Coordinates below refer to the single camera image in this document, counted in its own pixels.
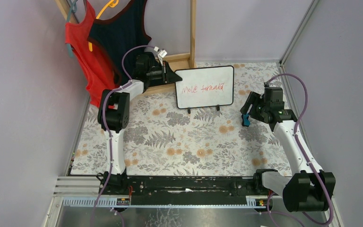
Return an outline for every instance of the orange wire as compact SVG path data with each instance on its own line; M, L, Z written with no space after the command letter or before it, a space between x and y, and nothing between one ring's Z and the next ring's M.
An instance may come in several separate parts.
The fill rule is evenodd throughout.
M130 197L131 197L131 194L133 193L133 186L129 186L129 203L130 203Z

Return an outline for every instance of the wooden post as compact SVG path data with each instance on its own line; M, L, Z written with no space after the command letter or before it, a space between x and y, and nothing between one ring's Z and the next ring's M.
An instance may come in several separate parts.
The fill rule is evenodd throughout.
M195 68L195 14L197 0L190 0L190 68Z
M70 6L68 5L67 1L66 0L55 0L55 2L58 5L59 10L61 11L63 17L66 20L68 17L69 9L70 9ZM70 23L77 24L77 20L73 14L71 14L71 16L70 16Z

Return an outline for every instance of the white wall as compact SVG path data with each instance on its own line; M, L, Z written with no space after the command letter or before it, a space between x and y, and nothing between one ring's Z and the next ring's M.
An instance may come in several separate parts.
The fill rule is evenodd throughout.
M285 67L307 85L303 123L314 156L335 174L343 223L363 226L363 1L320 1ZM301 85L290 81L302 109Z
M196 60L279 60L311 0L197 0Z
M0 1L0 227L41 225L70 156L85 85L53 0Z
M104 11L109 19L130 0ZM98 15L108 0L90 0ZM311 0L197 0L196 60L280 59ZM83 1L76 16L84 18ZM190 0L148 0L145 11L151 44L169 54L190 51Z

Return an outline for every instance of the yellow hanger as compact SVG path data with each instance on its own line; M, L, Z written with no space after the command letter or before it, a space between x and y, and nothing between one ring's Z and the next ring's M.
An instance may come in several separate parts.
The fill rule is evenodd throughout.
M96 16L97 19L99 19L99 17L102 15L102 13L105 11L106 8L108 7L115 7L118 3L119 3L119 0L116 0L116 2L114 3L115 0L110 0L101 10L101 12L98 13L98 16ZM88 42L88 48L89 50L92 52L93 51L93 44Z

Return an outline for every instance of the floral pattern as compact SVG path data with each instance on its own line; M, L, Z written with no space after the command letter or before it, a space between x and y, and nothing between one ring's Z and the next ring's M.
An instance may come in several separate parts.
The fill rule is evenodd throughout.
M269 126L256 120L242 126L240 108L251 91L277 73L275 63L197 63L198 67L233 65L234 102L229 106L187 110L176 107L175 92L138 96L130 102L124 133L128 175L252 176L259 168L291 175L287 157ZM282 82L274 80L274 86ZM74 154L72 175L106 169L106 140L90 106Z

